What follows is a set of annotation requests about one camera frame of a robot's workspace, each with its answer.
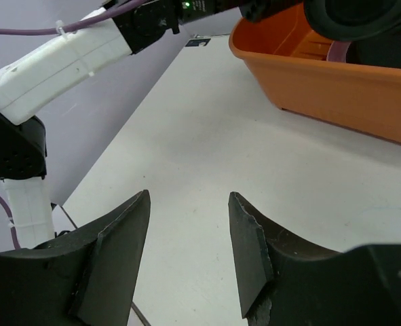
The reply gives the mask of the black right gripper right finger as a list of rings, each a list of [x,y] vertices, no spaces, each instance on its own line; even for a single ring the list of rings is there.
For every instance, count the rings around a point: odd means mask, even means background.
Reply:
[[[250,325],[401,325],[401,244],[340,253],[268,219],[237,192],[229,227]]]

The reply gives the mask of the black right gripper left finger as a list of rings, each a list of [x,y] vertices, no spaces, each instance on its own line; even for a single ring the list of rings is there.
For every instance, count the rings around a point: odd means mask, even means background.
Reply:
[[[0,253],[0,325],[126,325],[150,212],[142,190],[65,235]]]

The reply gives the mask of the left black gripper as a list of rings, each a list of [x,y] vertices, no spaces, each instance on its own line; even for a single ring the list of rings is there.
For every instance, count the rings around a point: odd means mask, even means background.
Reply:
[[[243,18],[256,23],[302,2],[303,0],[251,0],[239,6],[239,9]]]

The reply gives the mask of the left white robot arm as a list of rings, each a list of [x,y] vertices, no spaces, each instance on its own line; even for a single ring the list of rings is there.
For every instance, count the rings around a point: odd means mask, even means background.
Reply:
[[[55,237],[45,184],[45,126],[37,113],[99,70],[137,54],[166,31],[239,8],[258,22],[293,1],[107,1],[79,22],[51,29],[0,29],[0,35],[50,40],[0,69],[0,180],[18,244],[34,248]]]

